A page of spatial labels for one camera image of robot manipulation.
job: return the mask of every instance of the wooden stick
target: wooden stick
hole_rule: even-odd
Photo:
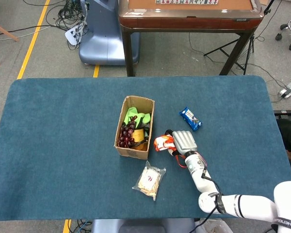
[[[9,33],[7,30],[5,30],[1,26],[0,26],[0,32],[2,32],[3,34],[6,34],[7,36],[11,37],[15,41],[19,41],[19,39],[16,36],[12,35],[11,33]]]

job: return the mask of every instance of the black stand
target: black stand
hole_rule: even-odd
[[[272,4],[273,4],[273,2],[274,2],[274,0],[271,0],[270,1],[270,4],[268,4],[268,6],[265,8],[265,10],[264,10],[264,15],[267,15],[268,13],[270,13],[270,11],[271,11],[271,6],[272,6]],[[223,46],[221,46],[221,47],[219,47],[219,48],[217,48],[217,49],[215,49],[215,50],[212,50],[212,51],[210,51],[210,52],[207,52],[207,53],[205,53],[204,54],[204,56],[207,56],[208,54],[211,54],[211,53],[213,53],[213,52],[216,52],[216,51],[218,51],[218,50],[220,50],[222,53],[224,53],[227,57],[229,57],[229,54],[227,53],[227,52],[225,52],[224,50],[223,50],[223,48],[224,47],[226,47],[226,46],[229,46],[229,45],[231,45],[231,44],[233,44],[233,43],[235,43],[235,42],[237,42],[239,39],[237,39],[237,40],[233,40],[232,42],[229,42],[229,43],[227,43],[227,44],[225,44],[225,45],[223,45]],[[252,53],[254,53],[254,35],[252,35],[252,37],[250,37],[250,41],[249,41],[249,48],[248,48],[248,52],[247,52],[247,57],[246,57],[246,62],[245,62],[245,64],[244,64],[244,66],[241,66],[238,62],[236,62],[235,64],[240,68],[240,69],[242,69],[243,70],[243,74],[245,75],[246,74],[246,71],[247,71],[247,66],[248,66],[248,61],[249,61],[249,57],[250,57],[250,53],[251,53],[251,49],[252,49]]]

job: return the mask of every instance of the grapes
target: grapes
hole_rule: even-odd
[[[118,138],[118,146],[123,148],[131,148],[135,144],[135,139],[132,138],[132,134],[136,129],[136,120],[137,116],[131,116],[130,121],[121,125],[121,133]]]

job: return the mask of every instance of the blue snack wrapper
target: blue snack wrapper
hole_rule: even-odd
[[[179,112],[179,114],[190,125],[193,131],[198,130],[199,127],[202,126],[202,122],[195,117],[195,115],[188,109],[188,107],[185,107],[185,109]]]

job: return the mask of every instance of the blue table mat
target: blue table mat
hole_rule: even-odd
[[[156,201],[132,190],[145,160],[113,147],[125,96],[155,100],[151,165],[166,168]],[[166,129],[191,130],[225,195],[261,195],[291,180],[266,85],[257,76],[24,79],[0,122],[0,220],[205,217],[187,169],[156,152]]]

